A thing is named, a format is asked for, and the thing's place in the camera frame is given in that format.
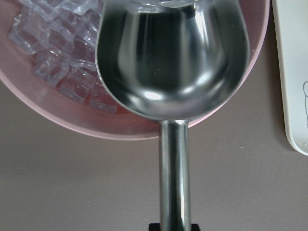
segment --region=scoop handle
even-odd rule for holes
[[[161,231],[191,231],[188,122],[176,120],[160,124]]]

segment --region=pink bowl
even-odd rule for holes
[[[244,80],[254,66],[263,44],[270,11],[269,1],[240,0],[251,46],[250,62]],[[16,0],[1,0],[0,79],[20,100],[49,120],[86,135],[113,140],[157,137],[158,125],[154,122],[124,108],[119,108],[114,115],[80,105],[34,76],[31,73],[29,56],[7,38],[13,18],[19,13],[20,7]],[[191,122],[190,126],[198,124],[215,111]]]

